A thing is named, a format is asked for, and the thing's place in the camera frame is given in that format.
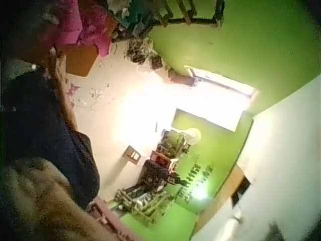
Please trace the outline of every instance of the pink fabric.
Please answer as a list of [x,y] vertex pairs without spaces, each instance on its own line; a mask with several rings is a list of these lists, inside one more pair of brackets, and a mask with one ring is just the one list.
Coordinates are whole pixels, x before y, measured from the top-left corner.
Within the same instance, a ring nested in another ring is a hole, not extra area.
[[56,35],[55,44],[75,44],[83,30],[77,0],[60,0],[61,10],[58,12],[60,31]]
[[101,57],[109,53],[111,43],[106,34],[106,18],[106,10],[99,5],[93,5],[81,13],[84,28],[80,33],[78,44],[95,44]]
[[63,44],[96,45],[100,56],[108,55],[111,40],[106,34],[105,9],[93,5],[80,12],[78,0],[60,0],[60,3],[57,13],[60,26],[51,27],[42,36],[42,43],[57,47]]

